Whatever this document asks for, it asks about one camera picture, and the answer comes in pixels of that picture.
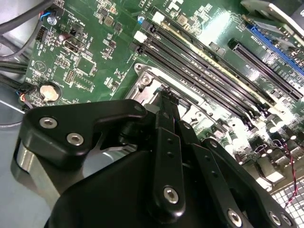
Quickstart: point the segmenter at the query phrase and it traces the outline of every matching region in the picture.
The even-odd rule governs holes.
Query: chip
[[[106,16],[104,19],[104,23],[106,26],[112,26],[114,23],[114,19],[110,16]]]
[[[179,23],[181,26],[184,26],[185,24],[187,24],[188,22],[188,18],[186,18],[184,15],[179,15],[179,17],[177,18],[177,23]]]

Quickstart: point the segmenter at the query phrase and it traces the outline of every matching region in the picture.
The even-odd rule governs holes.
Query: capacitor
[[[62,95],[60,87],[52,82],[43,83],[39,91],[41,98],[46,102],[57,101]]]
[[[144,14],[138,15],[138,17],[137,17],[137,22],[138,22],[138,24],[141,25],[141,24],[143,23],[144,20],[146,20],[146,15],[144,15]]]
[[[232,144],[236,145],[239,144],[239,138],[234,132],[229,132],[230,138],[232,140]]]
[[[270,133],[275,133],[275,132],[277,132],[277,127],[276,127],[273,123],[268,123],[268,124],[266,125],[266,128],[268,129],[268,131],[269,131]]]
[[[235,154],[234,158],[236,159],[237,163],[239,163],[240,165],[244,164],[244,162],[242,161],[242,158],[239,154]]]
[[[59,41],[63,42],[65,40],[69,39],[70,37],[71,37],[71,35],[65,32],[65,33],[60,34],[58,36],[58,39],[59,39]]]
[[[274,118],[272,121],[276,124],[277,128],[282,128],[285,125],[283,120],[278,116]]]
[[[231,145],[227,139],[223,140],[222,145],[228,153],[233,152],[233,145]]]
[[[286,127],[284,130],[285,130],[285,133],[288,135],[288,137],[291,140],[295,140],[296,139],[296,134],[290,128]]]
[[[272,151],[273,151],[273,150],[270,148],[270,146],[268,146],[268,145],[264,148],[264,150],[266,151],[267,154],[270,154],[270,153],[272,153]]]

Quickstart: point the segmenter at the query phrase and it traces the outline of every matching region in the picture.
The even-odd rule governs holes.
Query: red wire
[[[294,180],[294,192],[293,192],[293,195],[289,198],[289,200],[288,200],[287,203],[285,204],[285,207],[284,207],[284,208],[286,208],[286,207],[288,206],[288,204],[290,204],[290,203],[293,201],[293,199],[297,196],[297,193],[298,193],[298,186],[296,185],[294,158],[293,158],[292,155],[290,154],[287,145],[285,145],[285,150],[286,150],[287,154],[289,154],[289,156],[290,156],[291,172],[292,172],[292,174],[293,174],[293,180]]]

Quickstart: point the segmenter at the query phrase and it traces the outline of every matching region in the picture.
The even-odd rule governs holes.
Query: motherboard
[[[55,0],[48,12],[26,73],[34,106],[148,104],[169,89],[198,137],[240,164],[287,168],[283,141],[303,157],[304,42],[287,24],[239,0]]]

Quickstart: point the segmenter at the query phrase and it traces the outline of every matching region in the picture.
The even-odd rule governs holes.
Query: mounting hole
[[[67,135],[66,140],[74,145],[74,146],[80,146],[84,143],[84,139],[80,134],[77,133],[70,133]]]
[[[281,217],[289,226],[293,225],[290,219],[285,214],[281,214]]]
[[[212,173],[212,175],[213,175],[215,178],[219,177],[218,174],[217,174],[216,172],[212,171],[211,173]]]
[[[140,111],[140,112],[143,110],[138,104],[135,105],[134,108],[135,108],[137,111]]]
[[[136,66],[136,70],[141,70],[142,69],[142,66],[141,65],[137,65]]]
[[[51,117],[43,117],[39,120],[39,124],[43,128],[53,129],[57,127],[58,123],[55,119]]]
[[[169,158],[174,158],[174,154],[172,152],[167,152],[167,155],[169,156]]]
[[[211,146],[213,146],[215,148],[217,148],[217,146],[218,146],[214,141],[210,141],[210,144],[211,144]]]

